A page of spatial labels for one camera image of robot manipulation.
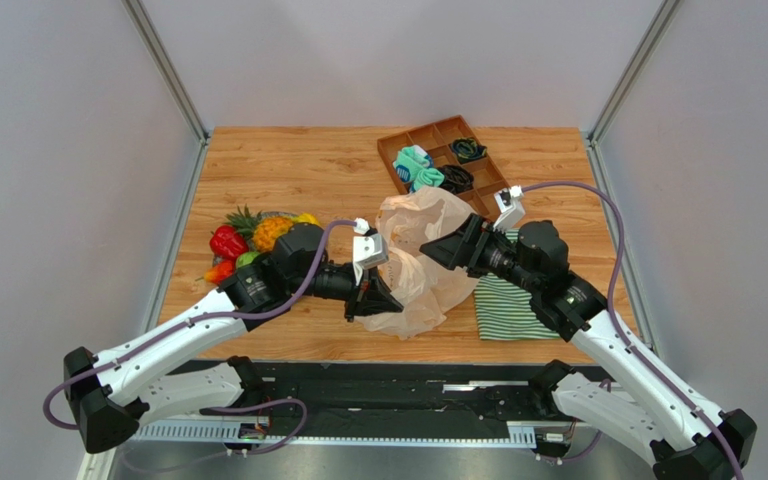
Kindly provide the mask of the translucent beige plastic bag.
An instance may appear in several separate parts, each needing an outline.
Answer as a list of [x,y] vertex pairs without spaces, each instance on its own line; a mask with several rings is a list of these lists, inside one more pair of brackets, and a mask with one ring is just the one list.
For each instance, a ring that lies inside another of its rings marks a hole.
[[468,203],[436,187],[382,202],[375,226],[386,241],[389,261],[378,273],[403,310],[361,317],[366,330],[409,339],[438,327],[471,296],[476,279],[462,269],[441,267],[419,248],[452,233],[473,213]]

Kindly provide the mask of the yellow banana bunch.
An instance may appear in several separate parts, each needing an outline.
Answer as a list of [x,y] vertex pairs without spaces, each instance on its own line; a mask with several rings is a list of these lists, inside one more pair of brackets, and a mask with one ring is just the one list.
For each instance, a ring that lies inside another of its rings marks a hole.
[[300,215],[293,217],[292,220],[295,224],[310,224],[310,225],[315,225],[319,228],[322,227],[322,224],[320,223],[320,221],[313,214],[310,214],[310,213],[302,213]]

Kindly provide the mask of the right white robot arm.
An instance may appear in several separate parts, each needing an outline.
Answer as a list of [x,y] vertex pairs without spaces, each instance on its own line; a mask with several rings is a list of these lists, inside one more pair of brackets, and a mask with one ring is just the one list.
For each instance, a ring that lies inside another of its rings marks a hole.
[[530,381],[549,407],[583,420],[637,454],[658,479],[739,479],[757,425],[673,373],[615,317],[607,298],[570,269],[568,246],[551,221],[523,225],[514,241],[472,214],[422,254],[471,277],[493,274],[528,292],[537,319],[586,353],[621,395],[554,360]]

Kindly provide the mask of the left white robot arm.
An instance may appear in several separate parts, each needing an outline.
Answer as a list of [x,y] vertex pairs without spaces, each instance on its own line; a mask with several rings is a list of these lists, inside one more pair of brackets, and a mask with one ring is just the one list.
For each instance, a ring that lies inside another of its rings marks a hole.
[[252,332],[290,311],[304,296],[337,300],[352,321],[399,313],[378,268],[388,260],[383,236],[363,219],[354,230],[352,259],[328,259],[326,227],[301,223],[279,236],[267,253],[233,270],[205,297],[183,313],[116,347],[93,353],[78,347],[63,359],[59,386],[73,416],[48,421],[79,433],[85,451],[102,453],[129,440],[141,427],[200,410],[248,408],[262,382],[251,361],[233,357],[215,367],[179,374],[177,368],[225,341]]

